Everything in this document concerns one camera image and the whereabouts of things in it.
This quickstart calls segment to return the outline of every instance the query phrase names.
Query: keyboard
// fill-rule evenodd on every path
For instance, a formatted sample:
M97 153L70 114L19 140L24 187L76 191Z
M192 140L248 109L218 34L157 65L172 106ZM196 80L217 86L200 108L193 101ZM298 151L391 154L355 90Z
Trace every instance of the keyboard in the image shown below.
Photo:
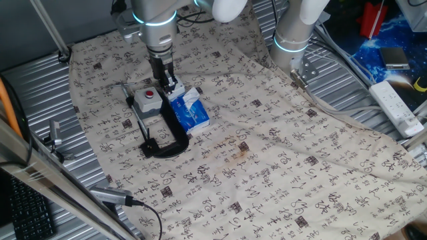
M12 223L17 240L42 240L55 234L46 198L12 177Z

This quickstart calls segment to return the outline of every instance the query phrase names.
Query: tissue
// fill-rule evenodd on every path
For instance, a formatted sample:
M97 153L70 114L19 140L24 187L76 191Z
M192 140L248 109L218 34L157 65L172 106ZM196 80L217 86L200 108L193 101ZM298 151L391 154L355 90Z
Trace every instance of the tissue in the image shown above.
M185 95L171 101L175 115L187 133L209 125L209 116L203 108L199 96L193 87Z

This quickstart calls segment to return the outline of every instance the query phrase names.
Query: beige cloth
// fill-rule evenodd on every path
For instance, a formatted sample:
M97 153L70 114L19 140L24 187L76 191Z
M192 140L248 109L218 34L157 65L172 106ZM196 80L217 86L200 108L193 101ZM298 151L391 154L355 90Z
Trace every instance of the beige cloth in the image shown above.
M107 178L160 213L162 239L379 240L425 210L426 171L389 137L305 99L272 63L251 5L229 24L179 29L175 72L203 92L211 118L179 157L146 159L121 89L108 87L153 85L142 42L115 31L73 46L70 64L73 104ZM173 141L160 117L145 123L161 146ZM158 238L152 212L125 212Z

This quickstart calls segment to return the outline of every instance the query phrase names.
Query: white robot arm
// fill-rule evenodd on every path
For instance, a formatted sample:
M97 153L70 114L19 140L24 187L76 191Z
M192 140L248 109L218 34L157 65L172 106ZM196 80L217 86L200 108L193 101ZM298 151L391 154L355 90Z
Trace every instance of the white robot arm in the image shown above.
M302 68L302 57L316 21L329 0L289 0L290 7L279 20L270 55L286 74Z
M196 4L219 22L235 19L246 5L247 0L131 0L132 15L139 23L127 26L122 17L126 9L124 0L117 0L120 6L111 12L119 32L127 42L135 34L147 45L154 78L158 79L165 94L170 98L184 92L183 85L173 74L172 45L177 33L177 9Z

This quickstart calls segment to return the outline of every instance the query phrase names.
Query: red button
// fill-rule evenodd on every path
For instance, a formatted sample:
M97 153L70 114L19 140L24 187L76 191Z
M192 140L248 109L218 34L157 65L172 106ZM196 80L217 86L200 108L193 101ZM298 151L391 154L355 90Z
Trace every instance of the red button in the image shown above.
M145 92L145 96L146 96L147 98L152 98L152 97L154 96L154 93L153 93L153 91L146 91L146 92Z

